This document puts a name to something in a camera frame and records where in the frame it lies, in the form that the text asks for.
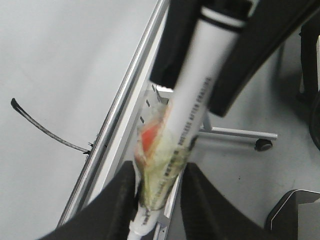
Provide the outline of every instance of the aluminum rail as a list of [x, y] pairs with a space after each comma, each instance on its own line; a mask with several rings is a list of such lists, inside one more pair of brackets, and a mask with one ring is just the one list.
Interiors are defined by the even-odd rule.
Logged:
[[117, 129], [117, 123], [121, 118], [121, 113], [126, 106], [128, 97], [134, 89], [139, 78], [142, 67], [148, 56], [148, 52], [155, 39], [161, 21], [168, 8], [169, 0], [158, 0], [147, 26], [143, 32], [141, 40], [135, 50], [129, 67], [123, 77], [120, 87], [112, 102], [109, 112], [97, 135], [90, 155], [88, 156], [81, 173], [72, 190], [70, 198], [57, 224], [57, 228], [67, 222], [75, 213], [82, 209], [86, 195], [91, 183], [98, 171], [103, 155], [108, 151], [107, 146], [112, 142], [112, 136]]

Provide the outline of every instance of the chair caster wheel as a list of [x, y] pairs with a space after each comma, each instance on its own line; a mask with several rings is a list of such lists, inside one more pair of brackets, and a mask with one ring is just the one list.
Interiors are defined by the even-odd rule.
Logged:
[[266, 140], [266, 139], [258, 139], [255, 142], [255, 147], [254, 149], [257, 150], [258, 152], [263, 152], [266, 150], [269, 150], [270, 148], [272, 148], [272, 142], [270, 140]]

